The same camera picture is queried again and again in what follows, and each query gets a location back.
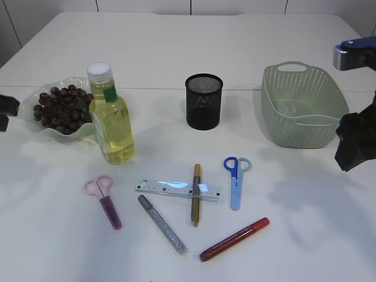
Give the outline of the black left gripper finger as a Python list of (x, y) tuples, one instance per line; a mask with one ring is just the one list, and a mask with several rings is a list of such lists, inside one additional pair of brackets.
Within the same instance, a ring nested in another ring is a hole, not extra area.
[(20, 102), (12, 96), (0, 95), (0, 131), (6, 132), (9, 117), (17, 117)]

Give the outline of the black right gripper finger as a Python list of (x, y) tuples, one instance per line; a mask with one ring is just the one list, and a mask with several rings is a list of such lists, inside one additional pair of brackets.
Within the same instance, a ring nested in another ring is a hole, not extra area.
[(346, 114), (335, 131), (339, 144), (334, 156), (341, 170), (375, 159), (375, 101), (360, 113)]

